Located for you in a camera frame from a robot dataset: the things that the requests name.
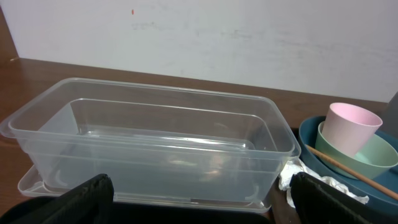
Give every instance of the chopstick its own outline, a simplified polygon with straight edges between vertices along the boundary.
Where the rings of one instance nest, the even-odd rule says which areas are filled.
[[[375,181],[365,177],[364,175],[344,166],[343,164],[339,163],[338,161],[332,159],[331,157],[329,157],[328,155],[325,155],[324,153],[314,149],[313,147],[306,145],[308,147],[308,149],[314,153],[315,155],[317,155],[318,157],[330,162],[331,164],[333,164],[334,166],[337,166],[338,168],[344,170],[345,172],[353,175],[354,177],[358,178],[359,180],[362,180],[363,182],[369,184],[370,186],[374,187],[375,189],[378,189],[379,191],[383,192],[384,194],[394,198],[395,200],[398,200],[398,194],[393,192],[392,190],[386,188],[383,185],[380,185],[378,183],[376,183]]]

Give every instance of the brown table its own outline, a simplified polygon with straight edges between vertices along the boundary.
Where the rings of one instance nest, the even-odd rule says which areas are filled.
[[[275,90],[254,86],[192,80],[188,78],[126,72],[105,68],[84,67],[39,60],[16,59],[0,67],[0,121],[26,104],[38,94],[60,80],[70,77],[84,77],[122,82],[166,85],[199,90],[223,91],[247,95],[265,96],[273,100],[288,124],[297,128],[310,116],[326,114],[332,102],[352,103],[375,113],[384,110],[386,103],[354,100],[333,96]],[[12,206],[27,200],[17,190],[17,183],[32,166],[29,157],[22,152],[14,139],[0,137],[0,215]],[[270,200],[276,223],[299,223],[295,210],[285,201],[285,194],[274,184]]]

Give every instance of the crumpled paper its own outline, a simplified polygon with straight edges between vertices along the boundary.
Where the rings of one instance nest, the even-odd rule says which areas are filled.
[[[297,174],[299,172],[306,172],[308,174],[310,174],[311,176],[317,178],[318,180],[334,187],[335,189],[343,192],[344,194],[352,197],[353,199],[361,202],[362,204],[366,204],[369,201],[369,197],[365,196],[365,197],[359,197],[356,196],[355,194],[351,193],[348,190],[348,187],[345,186],[344,184],[341,184],[340,182],[338,182],[337,180],[335,180],[332,177],[321,177],[319,176],[316,172],[312,171],[310,168],[308,168],[303,161],[301,161],[300,159],[296,158],[290,161],[287,161],[284,169],[282,170],[282,172],[279,174],[279,189],[281,190],[286,190],[286,199],[287,199],[287,203],[295,208],[294,203],[293,203],[293,199],[292,199],[292,195],[290,193],[290,180],[292,179],[292,176],[294,174]]]

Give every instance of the blue plate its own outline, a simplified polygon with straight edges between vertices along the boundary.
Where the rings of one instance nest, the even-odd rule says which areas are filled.
[[[306,144],[315,147],[318,125],[324,121],[325,118],[325,116],[316,116],[306,119],[303,123],[301,123],[298,133],[298,141],[302,148],[300,156],[301,160],[303,160],[305,165],[317,172],[319,175],[333,177],[338,182],[347,185],[349,191],[352,193],[362,197],[365,195],[369,196],[369,202],[367,203],[367,206],[382,213],[398,216],[397,200],[388,197],[387,195],[360,180],[354,180],[332,171],[326,165],[324,165],[324,163],[319,160],[318,157],[314,156],[307,149],[307,147],[305,147]],[[386,140],[396,150],[398,150],[398,139],[382,131],[377,131],[376,134]],[[373,180],[394,192],[398,192],[398,166],[391,168]]]

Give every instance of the clear plastic container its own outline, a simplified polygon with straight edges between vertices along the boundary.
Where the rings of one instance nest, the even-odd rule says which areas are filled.
[[[265,212],[300,146],[259,96],[69,78],[0,124],[48,192],[108,174],[119,201]]]

